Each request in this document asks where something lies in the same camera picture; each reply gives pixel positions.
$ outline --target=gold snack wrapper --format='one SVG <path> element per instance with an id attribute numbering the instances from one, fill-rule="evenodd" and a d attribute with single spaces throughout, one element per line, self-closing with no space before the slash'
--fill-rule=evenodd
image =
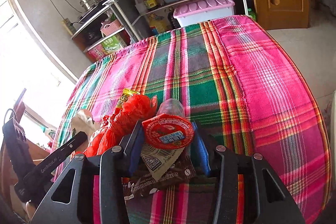
<path id="1" fill-rule="evenodd" d="M 129 90 L 129 89 L 124 89 L 115 107 L 122 108 L 123 103 L 126 102 L 128 100 L 128 97 L 130 97 L 132 94 L 140 94 L 140 92 Z"/>

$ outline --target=brown coffee packet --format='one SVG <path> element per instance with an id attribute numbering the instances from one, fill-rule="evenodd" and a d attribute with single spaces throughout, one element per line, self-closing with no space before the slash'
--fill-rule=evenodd
<path id="1" fill-rule="evenodd" d="M 143 167 L 139 166 L 136 175 L 131 177 L 128 183 L 123 183 L 125 200 L 132 199 L 135 196 L 148 196 L 171 185 L 188 183 L 194 176 L 196 176 L 195 169 L 190 157 L 185 153 L 182 153 L 158 181 L 148 171 L 144 174 Z"/>

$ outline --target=crumpled red bag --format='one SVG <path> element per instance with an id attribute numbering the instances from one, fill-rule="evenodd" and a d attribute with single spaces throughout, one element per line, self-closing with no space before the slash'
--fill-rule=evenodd
<path id="1" fill-rule="evenodd" d="M 102 127 L 91 136 L 83 154 L 87 157 L 101 155 L 118 145 L 123 136 L 132 133 L 138 120 L 147 120 L 155 115 L 157 104 L 157 96 L 150 99 L 142 94 L 132 94 L 123 103 L 122 109 L 116 108 L 111 116 L 103 117 Z"/>

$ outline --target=metal screw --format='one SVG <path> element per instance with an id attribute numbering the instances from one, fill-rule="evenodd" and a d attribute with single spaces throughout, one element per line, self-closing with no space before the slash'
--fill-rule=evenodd
<path id="1" fill-rule="evenodd" d="M 113 146 L 113 147 L 112 147 L 112 152 L 117 153 L 117 152 L 120 152 L 120 151 L 121 151 L 121 146 L 116 145 L 116 146 Z"/>
<path id="2" fill-rule="evenodd" d="M 219 152 L 224 152 L 226 150 L 226 147 L 224 145 L 217 145 L 216 150 Z"/>
<path id="3" fill-rule="evenodd" d="M 82 160 L 82 159 L 84 159 L 84 154 L 77 154 L 75 156 L 75 160 Z"/>
<path id="4" fill-rule="evenodd" d="M 253 155 L 253 157 L 254 157 L 256 160 L 262 160 L 262 159 L 263 159 L 263 156 L 262 156 L 262 154 L 260 154 L 260 153 L 255 153 L 255 154 Z"/>

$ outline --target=power strip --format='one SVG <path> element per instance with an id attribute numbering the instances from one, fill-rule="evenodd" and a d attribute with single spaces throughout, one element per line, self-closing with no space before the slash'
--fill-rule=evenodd
<path id="1" fill-rule="evenodd" d="M 73 25 L 71 25 L 71 21 L 68 18 L 62 20 L 62 25 L 71 35 L 73 35 L 77 31 L 76 28 Z"/>

